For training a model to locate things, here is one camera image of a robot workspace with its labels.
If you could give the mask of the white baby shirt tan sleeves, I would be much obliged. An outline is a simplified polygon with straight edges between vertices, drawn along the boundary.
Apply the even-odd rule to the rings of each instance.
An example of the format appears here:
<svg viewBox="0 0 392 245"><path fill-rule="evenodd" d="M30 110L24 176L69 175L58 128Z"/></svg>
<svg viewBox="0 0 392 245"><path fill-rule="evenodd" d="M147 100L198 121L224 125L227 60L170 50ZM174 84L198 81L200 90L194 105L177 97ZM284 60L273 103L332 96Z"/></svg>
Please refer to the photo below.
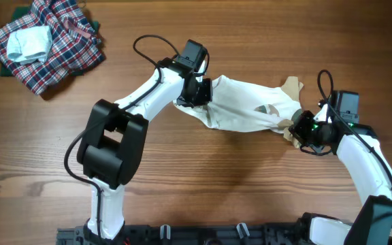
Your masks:
<svg viewBox="0 0 392 245"><path fill-rule="evenodd" d="M212 85L213 96L207 105L184 107L176 100L173 104L210 129L240 133L271 130L295 148L301 146L288 132L293 118L302 112L299 93L304 85L298 77L289 76L282 86L270 88L221 75Z"/></svg>

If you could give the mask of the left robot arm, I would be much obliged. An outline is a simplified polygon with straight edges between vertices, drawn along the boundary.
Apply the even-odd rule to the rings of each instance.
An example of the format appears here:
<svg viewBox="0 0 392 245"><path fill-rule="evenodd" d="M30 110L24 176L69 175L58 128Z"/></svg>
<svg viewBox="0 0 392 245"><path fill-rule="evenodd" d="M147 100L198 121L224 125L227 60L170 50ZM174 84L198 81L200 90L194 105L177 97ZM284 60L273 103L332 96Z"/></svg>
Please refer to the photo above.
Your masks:
<svg viewBox="0 0 392 245"><path fill-rule="evenodd" d="M125 243L125 187L140 166L149 123L173 101L190 108L211 102L212 81L204 76L209 61L207 48L190 39L182 52L154 63L151 77L130 95L93 106L76 138L77 161L92 188L86 241Z"/></svg>

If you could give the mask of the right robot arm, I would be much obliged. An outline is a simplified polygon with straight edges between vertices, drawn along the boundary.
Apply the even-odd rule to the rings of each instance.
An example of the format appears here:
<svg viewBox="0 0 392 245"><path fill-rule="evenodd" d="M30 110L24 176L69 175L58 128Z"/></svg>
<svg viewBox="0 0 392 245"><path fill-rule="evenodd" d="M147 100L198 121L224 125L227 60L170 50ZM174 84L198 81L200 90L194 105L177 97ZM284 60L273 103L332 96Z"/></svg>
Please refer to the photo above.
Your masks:
<svg viewBox="0 0 392 245"><path fill-rule="evenodd" d="M325 147L348 170L362 208L347 225L336 218L314 215L308 236L314 244L392 244L392 169L374 130L359 124L359 95L334 91L320 101L321 111L294 113L289 132L302 152L323 156Z"/></svg>

